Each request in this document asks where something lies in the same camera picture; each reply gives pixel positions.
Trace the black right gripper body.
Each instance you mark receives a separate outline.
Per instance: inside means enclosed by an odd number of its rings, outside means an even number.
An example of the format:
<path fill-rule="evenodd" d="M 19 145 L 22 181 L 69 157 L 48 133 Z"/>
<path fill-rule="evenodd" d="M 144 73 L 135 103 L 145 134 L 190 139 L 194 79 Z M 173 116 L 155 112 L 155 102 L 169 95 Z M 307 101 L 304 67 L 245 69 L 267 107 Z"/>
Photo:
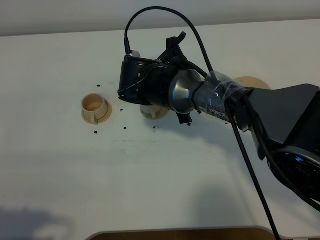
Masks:
<path fill-rule="evenodd" d="M 198 87 L 198 73 L 179 46 L 185 37 L 182 32 L 178 37 L 166 39 L 165 51 L 155 60 L 126 55 L 117 91 L 119 99 L 173 111 L 180 124 L 190 124 L 190 113 L 196 108 L 193 96 Z"/>

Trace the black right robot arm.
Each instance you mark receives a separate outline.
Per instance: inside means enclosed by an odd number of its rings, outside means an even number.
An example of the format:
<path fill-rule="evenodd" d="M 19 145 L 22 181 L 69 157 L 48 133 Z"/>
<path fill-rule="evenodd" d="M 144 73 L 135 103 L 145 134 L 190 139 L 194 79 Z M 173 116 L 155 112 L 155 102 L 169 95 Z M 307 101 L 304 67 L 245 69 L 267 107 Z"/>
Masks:
<path fill-rule="evenodd" d="M 157 59 L 142 58 L 124 41 L 118 97 L 176 113 L 206 113 L 251 132 L 259 159 L 314 209 L 320 207 L 320 89 L 301 84 L 276 90 L 249 87 L 216 71 L 204 72 L 180 49 L 186 34 L 166 40 Z"/>

